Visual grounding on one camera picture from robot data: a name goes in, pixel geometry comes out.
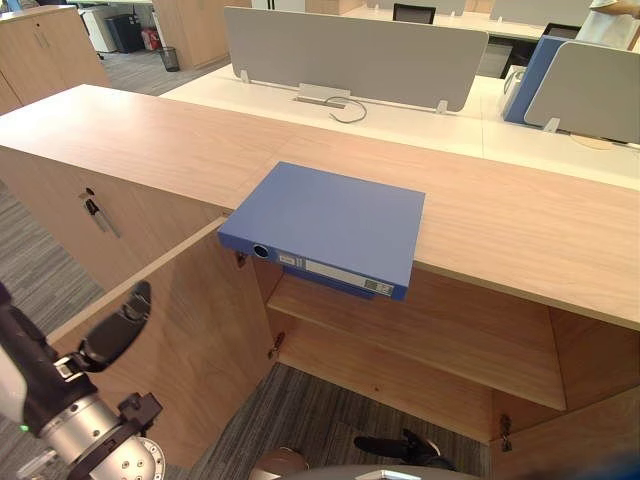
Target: blue binder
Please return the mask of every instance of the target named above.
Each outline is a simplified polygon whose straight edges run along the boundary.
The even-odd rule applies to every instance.
[[[425,195],[279,163],[218,230],[222,245],[365,296],[405,297]]]
[[[558,49],[562,44],[567,41],[566,38],[551,37],[543,35],[538,42],[529,66],[527,67],[522,83],[520,84],[520,90],[516,94],[516,98],[511,104],[511,108],[504,116],[507,122],[522,123],[525,124],[524,115],[529,109],[529,105],[533,101],[533,98],[540,88],[544,76],[547,74],[547,70],[551,66]]]

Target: person's arm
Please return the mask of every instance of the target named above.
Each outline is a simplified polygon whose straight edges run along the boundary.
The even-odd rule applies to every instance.
[[[625,1],[615,2],[604,7],[595,7],[591,10],[608,15],[631,15],[634,18],[640,18],[640,5]]]

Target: black trash can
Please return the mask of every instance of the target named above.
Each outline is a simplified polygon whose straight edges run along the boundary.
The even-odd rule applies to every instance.
[[[167,69],[167,72],[177,72],[180,70],[178,55],[176,54],[175,48],[162,47],[158,52],[160,53],[160,57],[162,57],[162,63],[164,63],[164,68]]]

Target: desk divider panel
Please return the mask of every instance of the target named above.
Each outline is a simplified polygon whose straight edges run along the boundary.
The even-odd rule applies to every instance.
[[[238,77],[430,108],[446,100],[450,111],[464,107],[489,41],[474,30],[331,15],[226,7],[225,17]]]
[[[421,7],[436,7],[436,14],[438,15],[451,15],[451,12],[455,12],[456,15],[462,15],[464,12],[465,0],[378,0],[378,6],[380,8],[386,8],[393,10],[394,3],[402,3],[403,5],[418,5]]]
[[[529,25],[580,26],[589,15],[591,0],[495,0],[491,19]]]
[[[525,115],[531,125],[640,143],[640,55],[568,42],[558,49]]]

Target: black shoe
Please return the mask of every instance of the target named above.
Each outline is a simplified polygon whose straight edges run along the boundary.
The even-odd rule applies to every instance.
[[[426,442],[415,433],[402,430],[406,440],[387,438],[356,437],[353,443],[360,450],[381,457],[399,458],[408,465],[421,465],[433,457],[440,456],[440,449],[430,440]]]

